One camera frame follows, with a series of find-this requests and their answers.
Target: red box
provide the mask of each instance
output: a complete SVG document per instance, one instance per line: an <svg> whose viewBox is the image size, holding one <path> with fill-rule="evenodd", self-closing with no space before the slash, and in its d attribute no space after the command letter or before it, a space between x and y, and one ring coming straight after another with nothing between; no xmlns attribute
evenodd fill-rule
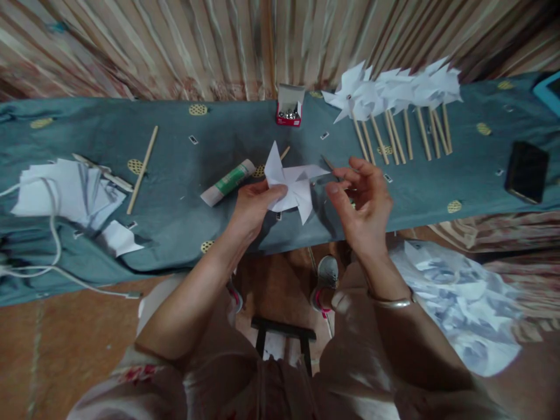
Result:
<svg viewBox="0 0 560 420"><path fill-rule="evenodd" d="M291 86L280 83L278 86L278 104L276 106L276 123L278 125L289 125L299 127L303 117L303 99L305 98L305 87ZM288 110L297 110L299 118L290 120L280 116L280 112L286 114Z"/></svg>

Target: glue stick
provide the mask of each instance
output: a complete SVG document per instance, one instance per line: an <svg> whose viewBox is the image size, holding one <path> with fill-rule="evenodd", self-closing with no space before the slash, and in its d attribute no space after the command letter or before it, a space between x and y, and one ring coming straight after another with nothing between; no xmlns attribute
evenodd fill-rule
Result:
<svg viewBox="0 0 560 420"><path fill-rule="evenodd" d="M255 165L245 159L224 178L220 179L212 187L204 191L200 198L204 200L210 207L214 207L222 198L231 193L245 179L249 178L255 172Z"/></svg>

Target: smartphone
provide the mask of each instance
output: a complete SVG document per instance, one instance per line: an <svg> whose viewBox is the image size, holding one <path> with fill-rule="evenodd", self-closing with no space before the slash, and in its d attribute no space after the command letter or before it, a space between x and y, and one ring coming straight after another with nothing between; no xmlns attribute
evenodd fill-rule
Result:
<svg viewBox="0 0 560 420"><path fill-rule="evenodd" d="M532 144L515 142L507 167L506 191L529 204L543 201L548 153Z"/></svg>

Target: bracelet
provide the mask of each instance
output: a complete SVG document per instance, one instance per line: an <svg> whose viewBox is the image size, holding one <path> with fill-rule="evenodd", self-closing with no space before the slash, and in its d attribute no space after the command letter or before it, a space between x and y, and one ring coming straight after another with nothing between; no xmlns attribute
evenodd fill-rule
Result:
<svg viewBox="0 0 560 420"><path fill-rule="evenodd" d="M410 299L399 299L399 300L377 300L374 299L371 293L369 293L370 297L372 298L373 304L379 307L387 308L387 309L399 309L402 307L407 307L412 305L413 303L418 303L418 299L416 298L416 294L414 290L410 289Z"/></svg>

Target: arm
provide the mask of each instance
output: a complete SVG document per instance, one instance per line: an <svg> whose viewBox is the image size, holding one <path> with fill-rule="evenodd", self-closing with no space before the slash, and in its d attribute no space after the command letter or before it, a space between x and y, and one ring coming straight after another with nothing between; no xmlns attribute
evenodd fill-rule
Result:
<svg viewBox="0 0 560 420"><path fill-rule="evenodd" d="M265 180L239 190L225 232L156 310L137 337L137 348L171 361L194 352L222 287L260 232L268 205L283 197L286 189L285 185L269 189Z"/></svg>
<svg viewBox="0 0 560 420"><path fill-rule="evenodd" d="M385 229L393 202L383 172L355 157L350 159L350 165L353 169L333 171L344 181L327 186L346 239L358 256L374 299L408 299L410 289L389 258L385 244ZM349 196L356 202L355 209ZM376 306L376 320L383 348L396 376L430 391L473 389L469 371L420 305L400 309Z"/></svg>

